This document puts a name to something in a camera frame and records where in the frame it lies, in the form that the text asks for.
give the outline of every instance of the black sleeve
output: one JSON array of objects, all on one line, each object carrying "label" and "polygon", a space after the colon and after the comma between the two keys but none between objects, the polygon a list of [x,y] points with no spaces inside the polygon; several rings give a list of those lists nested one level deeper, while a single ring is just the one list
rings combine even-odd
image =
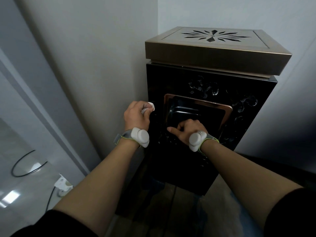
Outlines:
[{"label": "black sleeve", "polygon": [[91,236],[98,237],[92,230],[76,219],[60,211],[47,211],[34,225],[15,232],[16,236]]},{"label": "black sleeve", "polygon": [[272,208],[264,226],[264,236],[315,236],[316,194],[297,189]]}]

